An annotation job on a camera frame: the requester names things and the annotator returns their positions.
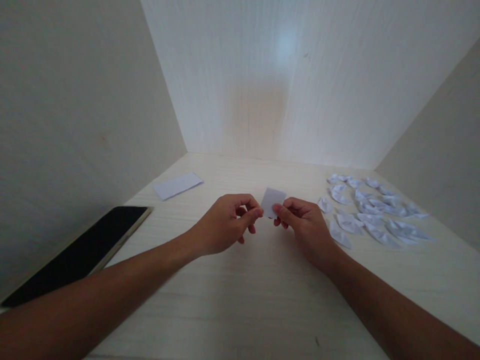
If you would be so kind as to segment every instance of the back wall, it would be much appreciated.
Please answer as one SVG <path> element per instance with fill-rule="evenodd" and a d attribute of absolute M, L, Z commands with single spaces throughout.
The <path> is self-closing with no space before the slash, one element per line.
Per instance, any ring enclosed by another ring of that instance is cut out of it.
<path fill-rule="evenodd" d="M 476 0 L 142 0 L 189 152 L 374 169 L 480 36 Z"/>

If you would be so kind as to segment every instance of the white paper rectangle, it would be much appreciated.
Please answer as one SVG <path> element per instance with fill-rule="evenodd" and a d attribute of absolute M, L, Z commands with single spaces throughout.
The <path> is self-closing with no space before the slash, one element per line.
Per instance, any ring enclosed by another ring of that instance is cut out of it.
<path fill-rule="evenodd" d="M 154 184 L 153 188 L 160 196 L 160 199 L 165 201 L 203 183 L 204 182 L 201 178 L 193 172 L 189 172 L 172 180 Z"/>
<path fill-rule="evenodd" d="M 263 216 L 276 219 L 277 215 L 272 210 L 272 206 L 274 204 L 283 204 L 286 197 L 286 193 L 267 187 L 260 204 L 260 207 L 263 209 Z"/>

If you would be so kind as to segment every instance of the white table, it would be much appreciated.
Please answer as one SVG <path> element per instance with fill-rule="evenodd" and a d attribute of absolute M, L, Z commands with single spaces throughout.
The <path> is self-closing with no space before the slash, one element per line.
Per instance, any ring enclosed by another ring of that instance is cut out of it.
<path fill-rule="evenodd" d="M 205 183 L 161 202 L 152 184 L 191 171 Z M 270 186 L 316 202 L 328 196 L 326 178 L 335 172 L 371 176 L 397 192 L 374 171 L 187 154 L 127 202 L 155 210 L 110 264 L 185 232 L 223 194 L 251 193 L 260 202 Z M 332 203 L 357 212 L 354 205 Z M 301 257 L 292 231 L 272 222 L 259 219 L 245 245 L 183 268 L 88 358 L 385 359 L 335 287 Z M 365 233 L 350 235 L 353 249 L 345 251 L 480 343 L 480 254 L 435 218 L 409 222 L 437 242 L 393 250 Z"/>

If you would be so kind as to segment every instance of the side wall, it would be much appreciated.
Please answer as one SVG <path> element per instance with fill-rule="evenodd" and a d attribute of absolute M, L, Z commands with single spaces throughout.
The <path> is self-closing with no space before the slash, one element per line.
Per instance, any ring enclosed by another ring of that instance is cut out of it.
<path fill-rule="evenodd" d="M 139 1 L 1 13 L 0 295 L 187 151 Z"/>
<path fill-rule="evenodd" d="M 480 250 L 480 40 L 377 172 Z"/>

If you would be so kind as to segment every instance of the paper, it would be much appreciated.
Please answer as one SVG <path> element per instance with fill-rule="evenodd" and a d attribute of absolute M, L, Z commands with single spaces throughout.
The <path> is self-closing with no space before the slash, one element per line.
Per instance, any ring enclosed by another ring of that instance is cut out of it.
<path fill-rule="evenodd" d="M 340 181 L 339 176 L 337 174 L 332 174 L 328 179 L 327 179 L 329 184 L 336 184 L 337 182 Z"/>
<path fill-rule="evenodd" d="M 398 207 L 402 204 L 402 199 L 398 195 L 382 195 L 380 196 L 380 199 L 385 204 L 391 205 L 393 207 Z"/>
<path fill-rule="evenodd" d="M 343 245 L 344 247 L 351 249 L 352 244 L 350 243 L 347 235 L 345 235 L 345 233 L 342 231 L 342 229 L 340 229 L 340 227 L 335 221 L 330 220 L 329 222 L 330 222 L 329 227 L 330 227 L 331 237 L 340 245 Z"/>
<path fill-rule="evenodd" d="M 366 192 L 361 192 L 360 190 L 356 189 L 355 190 L 355 200 L 367 200 L 368 198 L 372 197 L 373 194 L 366 193 Z"/>
<path fill-rule="evenodd" d="M 328 214 L 330 213 L 334 207 L 332 206 L 332 204 L 330 203 L 330 201 L 328 201 L 326 198 L 322 197 L 320 199 L 320 201 L 318 202 L 318 207 L 325 213 L 325 214 Z"/>
<path fill-rule="evenodd" d="M 338 175 L 338 179 L 341 181 L 347 181 L 350 180 L 352 177 L 349 175 Z"/>
<path fill-rule="evenodd" d="M 385 205 L 383 212 L 387 214 L 396 215 L 401 218 L 404 218 L 407 216 L 407 210 L 405 210 L 404 207 L 395 207 L 395 206 Z"/>
<path fill-rule="evenodd" d="M 333 186 L 331 189 L 332 189 L 332 191 L 334 191 L 336 193 L 341 193 L 343 190 L 345 190 L 346 187 L 347 187 L 347 185 L 345 185 L 345 184 L 338 184 L 338 185 Z"/>
<path fill-rule="evenodd" d="M 372 204 L 376 209 L 378 209 L 380 211 L 384 211 L 385 208 L 388 206 L 384 202 L 381 202 L 381 201 L 376 200 L 376 199 L 368 199 L 368 201 L 370 202 L 370 204 Z"/>
<path fill-rule="evenodd" d="M 333 200 L 335 200 L 337 203 L 344 204 L 344 205 L 350 205 L 353 204 L 352 201 L 347 200 L 345 196 L 343 196 L 340 192 L 335 191 L 336 187 L 339 187 L 340 185 L 335 185 L 334 187 L 329 187 L 328 192 L 330 193 L 330 196 L 332 197 Z"/>
<path fill-rule="evenodd" d="M 404 244 L 409 244 L 409 245 L 416 245 L 418 244 L 418 241 L 411 240 L 409 239 L 410 231 L 405 231 L 403 230 L 400 226 L 398 226 L 394 221 L 388 220 L 386 223 L 385 227 L 387 230 L 395 236 L 397 239 L 399 239 L 402 243 Z"/>
<path fill-rule="evenodd" d="M 394 221 L 389 219 L 385 226 L 388 229 L 388 231 L 390 231 L 397 238 L 402 237 L 404 239 L 413 241 L 415 243 L 420 240 L 426 240 L 430 242 L 435 241 L 435 239 L 431 238 L 428 235 L 425 235 L 423 232 L 418 230 L 415 226 L 407 224 L 405 222 Z"/>
<path fill-rule="evenodd" d="M 369 223 L 369 224 L 374 225 L 374 226 L 381 226 L 381 225 L 384 224 L 384 222 L 382 221 L 382 217 L 383 217 L 382 215 L 370 215 L 370 214 L 365 214 L 365 213 L 359 212 L 356 215 L 356 217 L 363 224 Z"/>
<path fill-rule="evenodd" d="M 409 203 L 406 208 L 407 212 L 407 218 L 419 218 L 419 219 L 424 219 L 430 216 L 430 214 L 427 213 L 420 213 L 419 208 L 413 203 Z"/>
<path fill-rule="evenodd" d="M 363 182 L 362 180 L 356 180 L 356 179 L 354 179 L 354 178 L 351 178 L 351 179 L 348 179 L 348 180 L 346 181 L 346 183 L 347 183 L 350 187 L 352 187 L 352 188 L 354 188 L 354 189 L 357 189 L 357 188 L 358 188 L 360 185 L 362 185 L 364 182 Z"/>
<path fill-rule="evenodd" d="M 356 205 L 358 207 L 358 210 L 360 210 L 360 212 L 364 214 L 381 215 L 383 213 L 383 211 L 377 209 L 373 205 L 370 205 L 366 200 L 358 200 L 356 202 Z"/>
<path fill-rule="evenodd" d="M 395 195 L 394 192 L 388 191 L 383 185 L 380 185 L 377 190 L 383 195 Z"/>
<path fill-rule="evenodd" d="M 355 235 L 363 235 L 362 229 L 358 224 L 358 220 L 355 219 L 353 215 L 341 209 L 338 209 L 337 211 L 338 211 L 338 214 L 336 214 L 335 217 L 336 217 L 336 220 L 338 221 L 338 225 L 340 225 L 340 227 L 343 230 Z"/>
<path fill-rule="evenodd" d="M 423 232 L 418 230 L 415 226 L 407 224 L 401 221 L 394 221 L 393 222 L 402 229 L 403 233 L 407 235 L 407 237 L 411 240 L 426 240 L 430 242 L 434 242 L 435 239 L 431 238 L 428 235 L 425 235 Z"/>
<path fill-rule="evenodd" d="M 398 249 L 398 245 L 385 231 L 382 231 L 368 222 L 365 222 L 365 228 L 368 233 L 379 243 Z"/>
<path fill-rule="evenodd" d="M 378 187 L 380 186 L 380 183 L 379 183 L 377 180 L 371 179 L 371 178 L 369 178 L 369 177 L 367 177 L 367 178 L 365 179 L 365 183 L 366 183 L 369 187 L 374 188 L 374 189 L 376 189 L 376 188 L 378 188 Z"/>
<path fill-rule="evenodd" d="M 272 206 L 274 204 L 283 204 L 286 197 L 286 193 L 267 187 L 260 204 L 260 207 L 263 209 L 263 216 L 276 219 L 277 214 L 274 213 Z"/>
<path fill-rule="evenodd" d="M 199 178 L 193 172 L 189 172 L 172 180 L 155 184 L 153 185 L 153 188 L 160 196 L 160 199 L 165 201 L 203 183 L 204 182 L 201 178 Z"/>

